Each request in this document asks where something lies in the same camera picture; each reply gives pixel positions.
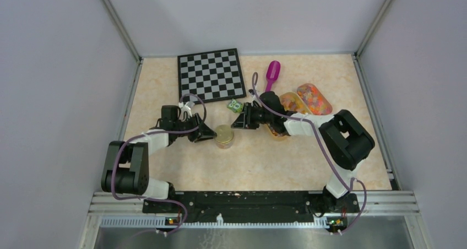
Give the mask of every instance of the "magenta scoop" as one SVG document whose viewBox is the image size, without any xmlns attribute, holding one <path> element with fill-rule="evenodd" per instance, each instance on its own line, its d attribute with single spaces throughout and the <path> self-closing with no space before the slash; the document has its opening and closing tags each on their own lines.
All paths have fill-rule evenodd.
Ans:
<svg viewBox="0 0 467 249">
<path fill-rule="evenodd" d="M 277 78 L 279 77 L 279 71 L 280 71 L 280 63 L 278 61 L 272 61 L 269 64 L 268 71 L 266 72 L 266 81 L 268 82 L 266 85 L 266 90 L 271 91 L 271 87 L 273 86 L 273 83 L 276 82 Z"/>
</svg>

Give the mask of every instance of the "gray wall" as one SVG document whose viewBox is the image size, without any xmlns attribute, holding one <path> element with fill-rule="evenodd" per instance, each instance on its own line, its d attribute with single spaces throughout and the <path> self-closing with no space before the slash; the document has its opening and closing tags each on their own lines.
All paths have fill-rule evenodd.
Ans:
<svg viewBox="0 0 467 249">
<path fill-rule="evenodd" d="M 76 248 L 135 63 L 99 0 L 0 0 L 0 248 Z"/>
<path fill-rule="evenodd" d="M 112 0 L 143 56 L 351 52 L 384 0 Z"/>
<path fill-rule="evenodd" d="M 362 64 L 436 248 L 465 248 L 467 0 L 395 0 Z"/>
</svg>

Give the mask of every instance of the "black and white checkered board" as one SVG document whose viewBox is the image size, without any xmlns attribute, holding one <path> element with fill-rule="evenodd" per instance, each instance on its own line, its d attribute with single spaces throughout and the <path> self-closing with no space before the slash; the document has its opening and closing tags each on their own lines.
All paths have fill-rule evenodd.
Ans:
<svg viewBox="0 0 467 249">
<path fill-rule="evenodd" d="M 196 94 L 203 102 L 244 98 L 237 49 L 196 53 L 178 57 L 178 95 Z M 199 102 L 190 96 L 184 101 Z"/>
</svg>

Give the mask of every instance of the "table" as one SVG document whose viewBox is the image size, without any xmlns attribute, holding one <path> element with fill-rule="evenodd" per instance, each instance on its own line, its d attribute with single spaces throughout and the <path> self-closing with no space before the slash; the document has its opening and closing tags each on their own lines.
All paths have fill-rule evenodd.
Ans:
<svg viewBox="0 0 467 249">
<path fill-rule="evenodd" d="M 240 56 L 247 89 L 251 88 L 253 72 L 258 72 L 258 90 L 264 90 L 265 72 L 272 60 L 281 63 L 279 79 L 272 89 L 278 95 L 312 83 L 332 104 L 333 113 L 350 110 L 376 141 L 350 55 Z M 125 139 L 153 127 L 161 106 L 177 102 L 177 58 L 145 58 Z M 226 108 L 227 103 L 206 104 L 206 124 L 211 129 L 230 125 L 238 116 Z M 194 108 L 202 116 L 202 107 Z M 219 149 L 213 140 L 191 143 L 187 138 L 178 138 L 170 147 L 149 157 L 150 176 L 171 182 L 181 191 L 289 191 L 322 190 L 332 173 L 314 137 L 294 136 L 276 142 L 264 127 L 234 131 L 235 142 L 226 150 Z M 391 189 L 378 143 L 359 170 L 358 178 L 369 190 Z"/>
</svg>

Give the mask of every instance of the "jar lid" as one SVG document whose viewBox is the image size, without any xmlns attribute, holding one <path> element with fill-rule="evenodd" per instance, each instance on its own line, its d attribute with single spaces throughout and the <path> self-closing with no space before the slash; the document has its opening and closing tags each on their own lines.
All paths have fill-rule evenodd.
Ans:
<svg viewBox="0 0 467 249">
<path fill-rule="evenodd" d="M 217 133 L 215 140 L 219 143 L 228 143 L 234 138 L 234 131 L 229 125 L 219 125 L 214 131 Z"/>
</svg>

